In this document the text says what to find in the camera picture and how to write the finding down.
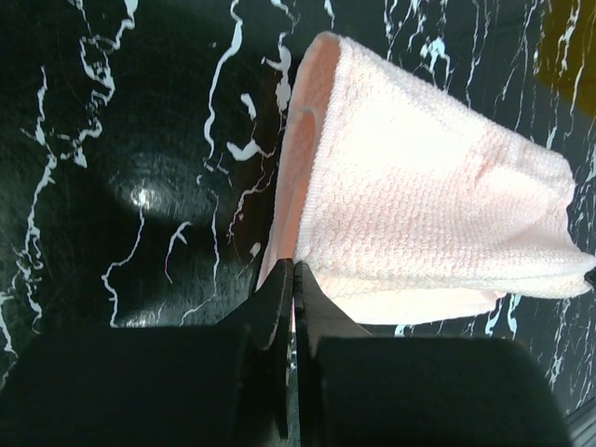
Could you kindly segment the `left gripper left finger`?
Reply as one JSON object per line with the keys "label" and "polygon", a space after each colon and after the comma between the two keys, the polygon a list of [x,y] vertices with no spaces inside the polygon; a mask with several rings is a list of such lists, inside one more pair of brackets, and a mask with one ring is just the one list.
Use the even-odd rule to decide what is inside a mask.
{"label": "left gripper left finger", "polygon": [[1,393],[5,446],[277,446],[289,434],[293,262],[211,326],[38,336]]}

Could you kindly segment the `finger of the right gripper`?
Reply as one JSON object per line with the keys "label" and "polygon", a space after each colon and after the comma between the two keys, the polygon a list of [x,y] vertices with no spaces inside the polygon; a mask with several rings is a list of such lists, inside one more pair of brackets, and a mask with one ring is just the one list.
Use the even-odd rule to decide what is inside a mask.
{"label": "finger of the right gripper", "polygon": [[592,288],[596,288],[596,268],[592,268],[587,272],[584,279]]}

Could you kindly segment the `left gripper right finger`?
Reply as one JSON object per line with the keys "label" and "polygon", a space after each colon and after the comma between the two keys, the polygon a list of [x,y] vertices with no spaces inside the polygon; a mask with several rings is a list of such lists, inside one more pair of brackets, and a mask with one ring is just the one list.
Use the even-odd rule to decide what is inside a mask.
{"label": "left gripper right finger", "polygon": [[527,350],[500,338],[376,337],[294,269],[304,446],[567,446]]}

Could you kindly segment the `pale pink towel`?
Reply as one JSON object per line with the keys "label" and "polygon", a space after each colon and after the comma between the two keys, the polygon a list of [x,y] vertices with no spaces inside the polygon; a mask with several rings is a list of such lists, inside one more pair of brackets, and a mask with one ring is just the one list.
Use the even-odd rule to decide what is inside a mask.
{"label": "pale pink towel", "polygon": [[595,266],[568,232],[575,189],[560,154],[325,32],[297,71],[260,273],[303,262],[367,324],[572,298]]}

